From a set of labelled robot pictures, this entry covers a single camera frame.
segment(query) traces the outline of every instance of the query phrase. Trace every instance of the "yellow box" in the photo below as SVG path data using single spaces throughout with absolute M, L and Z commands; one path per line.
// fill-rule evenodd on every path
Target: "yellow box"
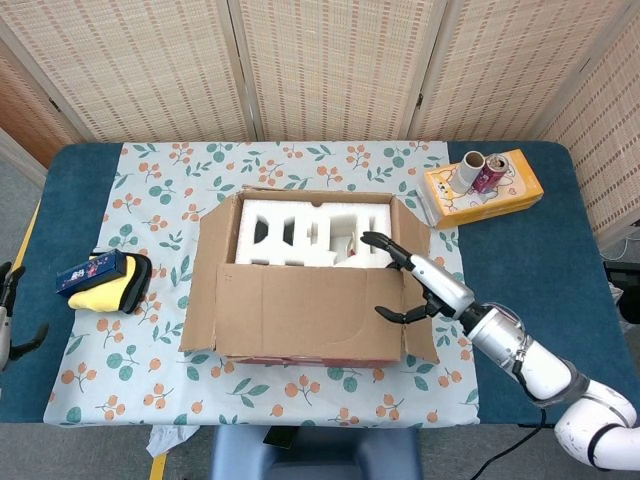
M 502 155 L 509 160 L 509 170 L 498 185 L 486 193 L 473 189 L 464 194 L 454 192 L 449 179 L 457 164 L 426 170 L 418 193 L 429 225 L 451 228 L 524 210 L 540 200 L 544 191 L 522 150 Z

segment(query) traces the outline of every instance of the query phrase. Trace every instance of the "blue chair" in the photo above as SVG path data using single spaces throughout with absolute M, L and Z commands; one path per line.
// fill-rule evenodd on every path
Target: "blue chair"
M 263 443 L 268 426 L 221 425 L 211 480 L 422 480 L 418 431 L 302 427 L 289 450 Z

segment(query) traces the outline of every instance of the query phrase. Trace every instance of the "floral tablecloth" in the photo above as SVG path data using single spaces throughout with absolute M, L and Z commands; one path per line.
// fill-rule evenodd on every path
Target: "floral tablecloth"
M 96 250 L 148 255 L 152 279 L 133 315 L 76 312 L 45 422 L 477 423 L 471 345 L 446 318 L 433 322 L 438 365 L 406 356 L 385 369 L 283 367 L 178 352 L 199 219 L 243 184 L 392 192 L 424 220 L 420 172 L 447 163 L 443 142 L 125 144 Z M 462 279 L 457 229 L 434 230 L 430 256 Z

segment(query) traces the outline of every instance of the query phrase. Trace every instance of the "soda can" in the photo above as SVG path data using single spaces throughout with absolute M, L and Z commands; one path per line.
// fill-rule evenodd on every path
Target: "soda can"
M 509 160 L 504 155 L 492 153 L 485 157 L 484 167 L 473 182 L 473 189 L 479 193 L 493 190 L 502 176 L 509 170 Z

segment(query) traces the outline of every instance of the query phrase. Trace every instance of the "cardboard tube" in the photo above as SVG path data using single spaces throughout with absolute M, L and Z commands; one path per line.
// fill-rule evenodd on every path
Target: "cardboard tube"
M 449 186 L 456 193 L 467 193 L 483 167 L 484 156 L 480 152 L 472 150 L 465 153 L 451 180 L 449 180 Z

